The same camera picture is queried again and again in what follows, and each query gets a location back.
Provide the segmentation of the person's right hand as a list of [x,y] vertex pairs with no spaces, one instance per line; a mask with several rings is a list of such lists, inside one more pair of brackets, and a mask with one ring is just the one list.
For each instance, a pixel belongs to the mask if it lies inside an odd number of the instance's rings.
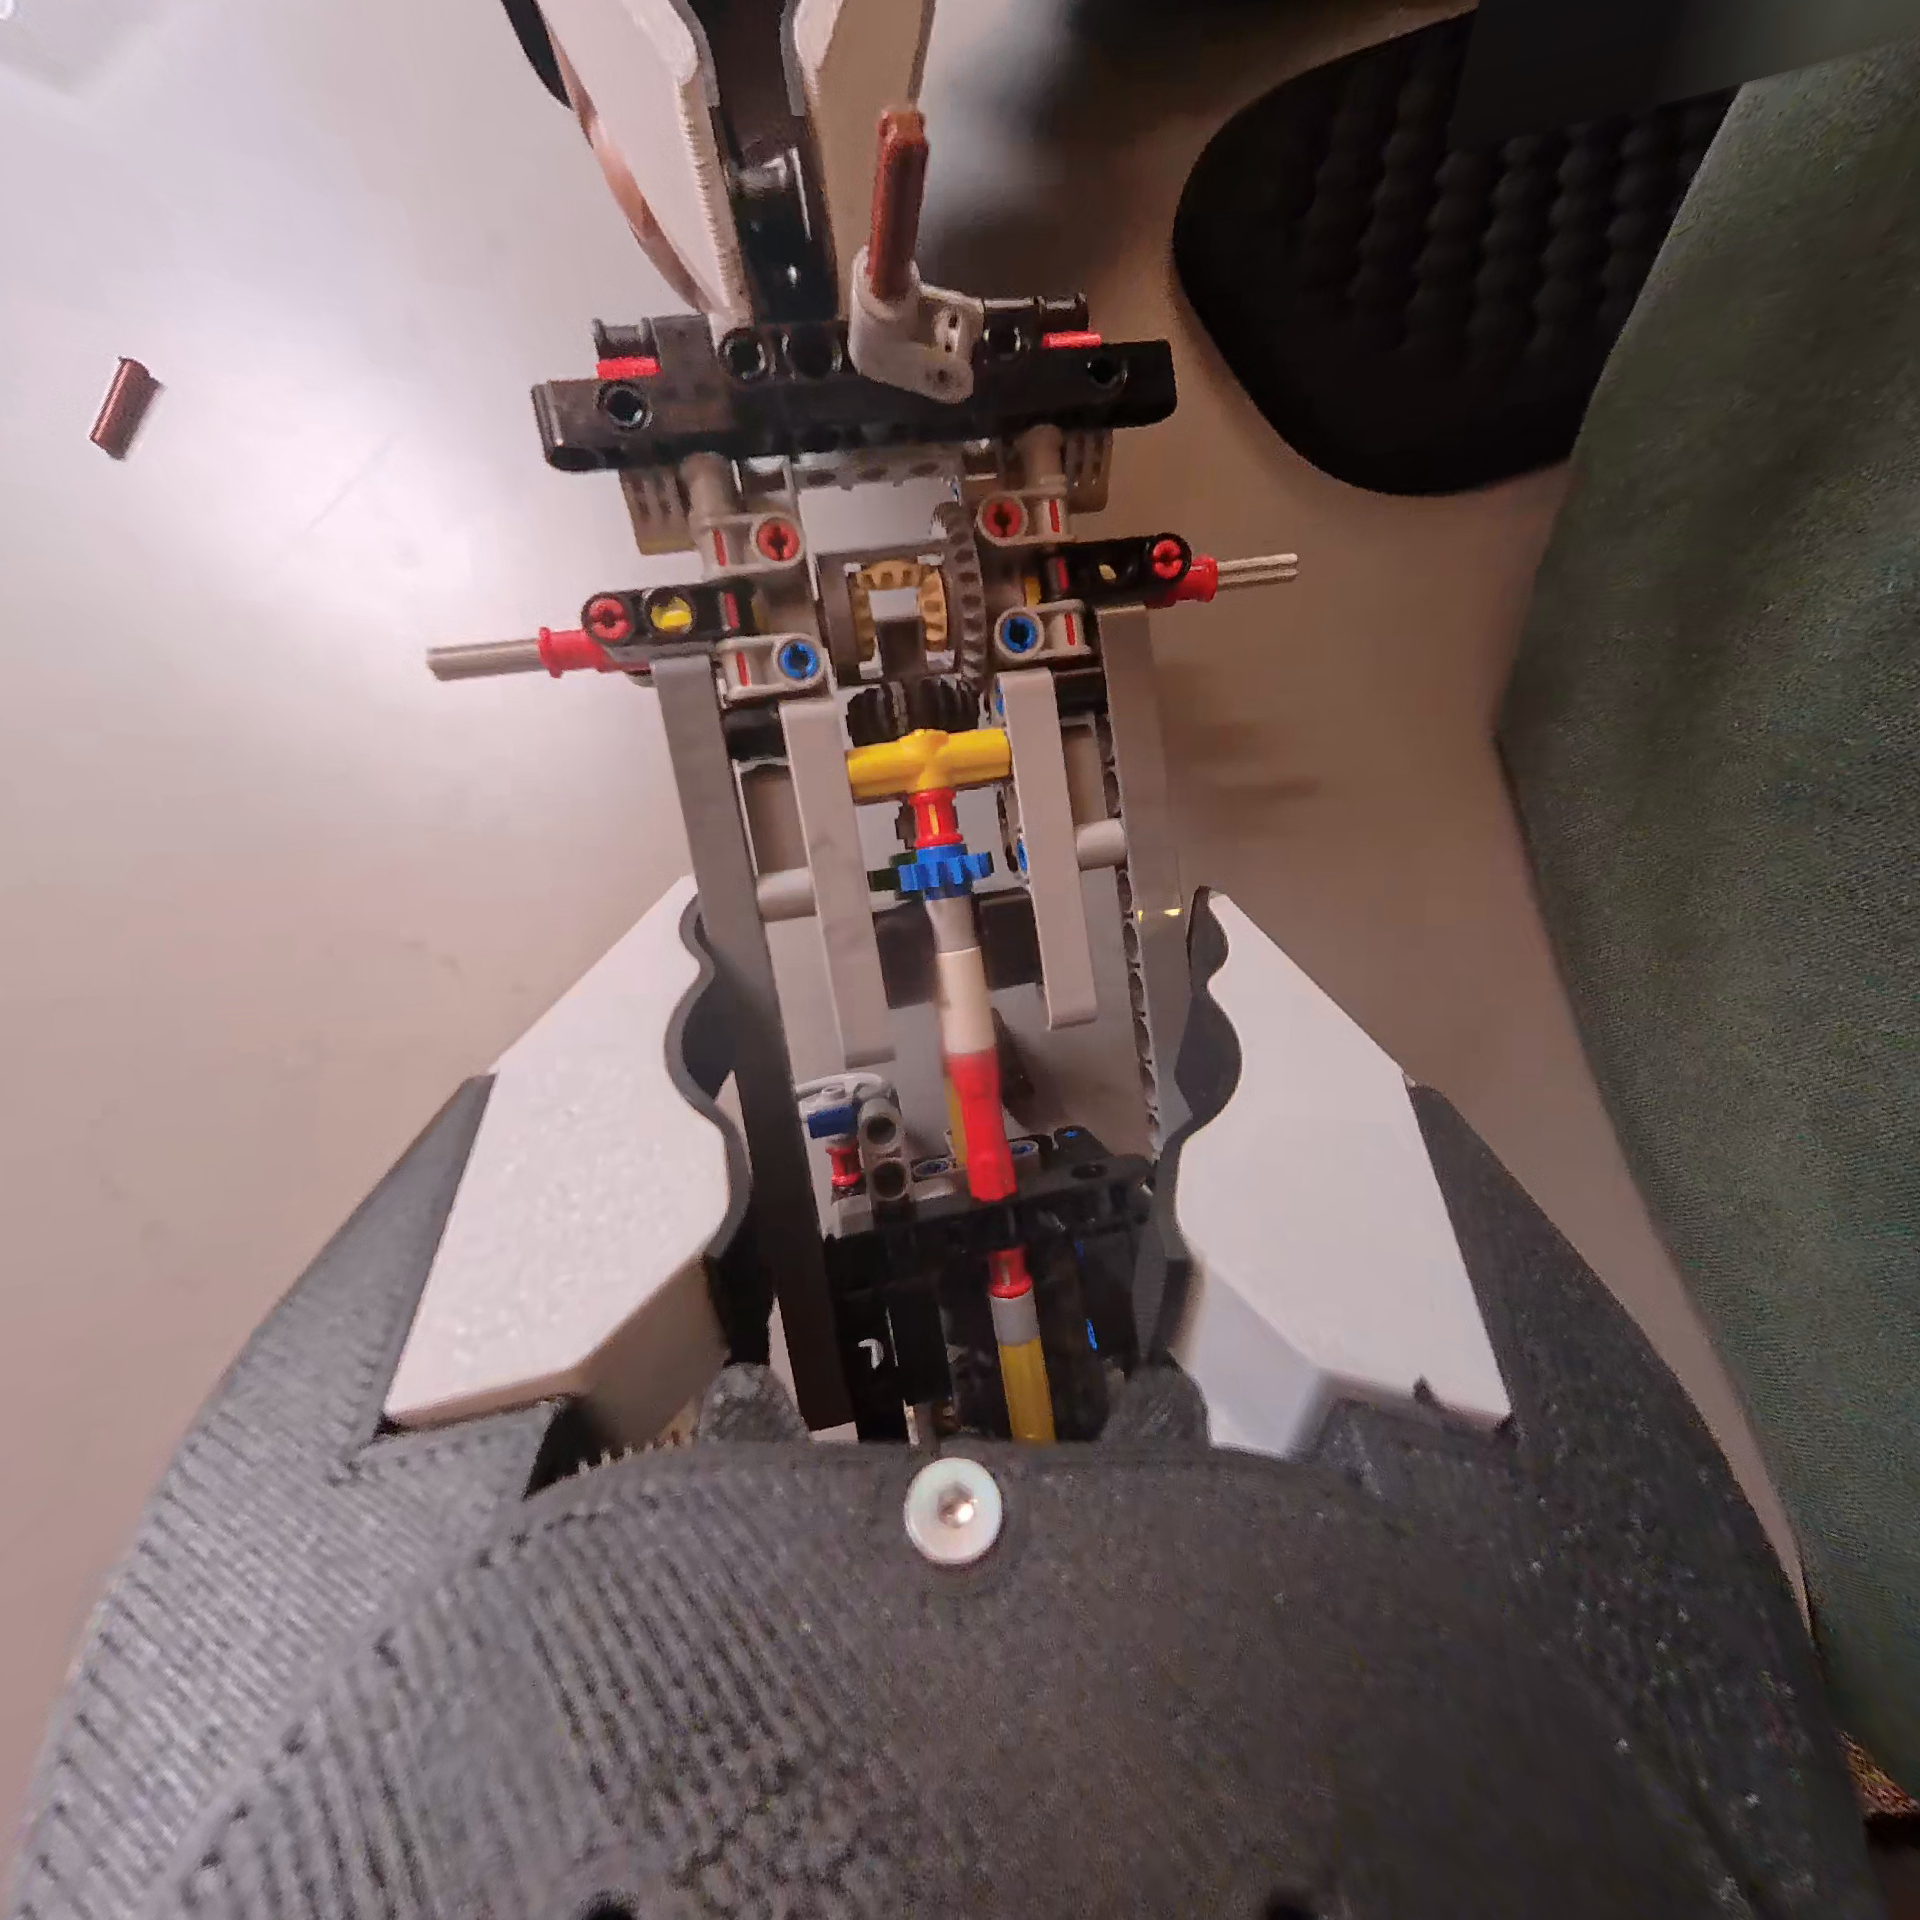
[[580,122],[592,157],[604,181],[608,183],[608,191],[613,194],[613,202],[632,230],[632,238],[653,266],[653,269],[664,277],[665,286],[683,302],[683,306],[706,314],[708,302],[705,297],[705,287],[688,273],[688,266],[671,244],[649,202],[641,191],[634,170],[623,157],[610,135],[604,130],[592,99],[585,94],[579,95],[573,103],[573,113]]

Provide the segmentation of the black wrist rest cushion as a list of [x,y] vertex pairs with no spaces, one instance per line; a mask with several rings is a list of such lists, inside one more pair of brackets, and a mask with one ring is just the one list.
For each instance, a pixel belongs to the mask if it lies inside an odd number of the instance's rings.
[[1736,91],[1464,142],[1471,17],[1273,87],[1194,164],[1172,268],[1311,467],[1387,495],[1569,459]]

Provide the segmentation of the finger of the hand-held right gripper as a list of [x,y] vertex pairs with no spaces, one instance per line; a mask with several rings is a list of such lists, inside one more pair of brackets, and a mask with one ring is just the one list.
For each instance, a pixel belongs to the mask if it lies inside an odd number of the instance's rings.
[[592,99],[705,314],[753,318],[730,178],[762,142],[783,145],[779,5],[541,2],[539,17],[569,108]]
[[872,230],[881,115],[922,100],[932,2],[789,2],[783,51],[807,129],[812,191],[826,221],[832,286],[849,287]]

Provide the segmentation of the black lego connector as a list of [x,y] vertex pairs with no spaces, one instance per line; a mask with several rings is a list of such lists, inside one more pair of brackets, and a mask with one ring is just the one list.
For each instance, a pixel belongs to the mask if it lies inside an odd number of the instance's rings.
[[754,319],[837,319],[832,239],[803,145],[762,142],[731,170],[730,203]]

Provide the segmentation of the person's green sweatshirt torso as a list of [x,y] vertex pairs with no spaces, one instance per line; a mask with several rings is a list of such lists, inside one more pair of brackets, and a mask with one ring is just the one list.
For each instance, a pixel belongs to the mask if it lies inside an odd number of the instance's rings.
[[1503,711],[1578,1031],[1917,1769],[1917,53],[1740,90],[1592,397]]

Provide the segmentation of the lego car chassis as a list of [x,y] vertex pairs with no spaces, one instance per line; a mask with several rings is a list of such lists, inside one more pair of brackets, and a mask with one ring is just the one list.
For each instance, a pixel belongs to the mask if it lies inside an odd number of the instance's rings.
[[1100,1020],[1089,873],[1113,870],[1146,1116],[1179,1125],[1146,617],[1301,562],[1091,535],[1115,433],[1176,406],[1169,342],[932,286],[913,246],[857,251],[839,319],[597,327],[594,372],[536,391],[545,455],[618,474],[641,546],[692,575],[425,658],[660,701],[753,1167],[712,1282],[797,1291],[797,1372],[829,1338],[861,1438],[1051,1445],[1136,1363],[1148,1177],[1031,1121],[996,997]]

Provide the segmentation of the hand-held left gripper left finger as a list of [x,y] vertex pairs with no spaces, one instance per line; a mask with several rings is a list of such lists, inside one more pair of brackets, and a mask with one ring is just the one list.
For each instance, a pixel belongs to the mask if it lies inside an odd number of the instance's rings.
[[434,1429],[564,1398],[665,1429],[725,1361],[706,1258],[753,1189],[731,994],[677,883],[491,1070],[386,1398]]

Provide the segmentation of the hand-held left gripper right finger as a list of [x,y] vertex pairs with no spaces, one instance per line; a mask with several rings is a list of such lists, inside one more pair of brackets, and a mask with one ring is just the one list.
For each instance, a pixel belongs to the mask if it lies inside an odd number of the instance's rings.
[[1514,1406],[1403,1067],[1223,892],[1186,956],[1157,1341],[1215,1442],[1305,1459],[1344,1406],[1492,1436]]

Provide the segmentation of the brown lego axle connector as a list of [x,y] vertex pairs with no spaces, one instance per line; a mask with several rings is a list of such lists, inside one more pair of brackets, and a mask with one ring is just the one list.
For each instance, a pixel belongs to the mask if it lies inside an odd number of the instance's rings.
[[877,122],[872,194],[868,286],[881,305],[908,297],[916,268],[916,242],[928,170],[928,133],[922,108],[890,108]]
[[116,359],[100,406],[87,433],[87,444],[107,459],[123,461],[147,423],[162,383],[140,359]]

